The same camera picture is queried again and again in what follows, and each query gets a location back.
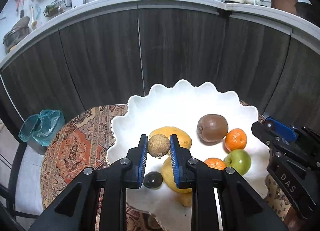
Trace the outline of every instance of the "trash bin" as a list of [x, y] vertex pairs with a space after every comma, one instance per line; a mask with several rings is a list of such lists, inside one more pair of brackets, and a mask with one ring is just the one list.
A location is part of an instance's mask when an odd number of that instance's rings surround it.
[[64, 116], [59, 110], [42, 110], [39, 120], [40, 125], [32, 136], [42, 146], [49, 146], [56, 133], [64, 126]]
[[33, 131], [39, 127], [39, 124], [40, 120], [38, 114], [29, 116], [20, 129], [19, 138], [27, 143], [37, 153], [44, 155], [47, 147], [37, 143], [36, 140], [32, 137]]
[[61, 111], [42, 110], [40, 114], [31, 115], [26, 119], [20, 129], [19, 138], [37, 153], [44, 155], [47, 146], [64, 124]]

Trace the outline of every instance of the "blue gripper pad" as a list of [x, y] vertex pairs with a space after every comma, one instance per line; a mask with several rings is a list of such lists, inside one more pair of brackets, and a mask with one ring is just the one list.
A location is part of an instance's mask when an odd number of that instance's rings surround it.
[[266, 120], [270, 120], [274, 122], [276, 133], [281, 135], [287, 142], [293, 142], [297, 140], [297, 136], [295, 135], [295, 132], [290, 127], [279, 123], [278, 121], [272, 119], [271, 117], [266, 118]]

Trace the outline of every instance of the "wire basket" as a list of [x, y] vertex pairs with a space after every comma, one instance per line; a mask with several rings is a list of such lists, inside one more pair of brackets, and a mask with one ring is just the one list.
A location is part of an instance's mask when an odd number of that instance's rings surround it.
[[44, 9], [44, 16], [51, 17], [57, 13], [62, 13], [64, 11], [67, 11], [71, 9], [72, 3], [71, 0], [55, 0], [54, 2], [51, 2], [50, 5], [47, 5]]

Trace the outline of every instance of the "spoon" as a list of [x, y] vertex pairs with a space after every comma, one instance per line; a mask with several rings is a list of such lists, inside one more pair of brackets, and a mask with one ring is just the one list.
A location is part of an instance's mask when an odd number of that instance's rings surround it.
[[30, 9], [31, 9], [31, 17], [32, 17], [31, 27], [35, 27], [37, 25], [37, 21], [34, 18], [33, 7], [31, 6]]

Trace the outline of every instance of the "green apple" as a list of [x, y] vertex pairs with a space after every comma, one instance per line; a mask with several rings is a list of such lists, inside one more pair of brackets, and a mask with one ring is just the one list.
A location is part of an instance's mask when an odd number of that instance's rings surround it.
[[242, 176], [250, 169], [251, 157], [245, 150], [237, 149], [225, 157], [224, 163], [227, 167], [234, 168]]

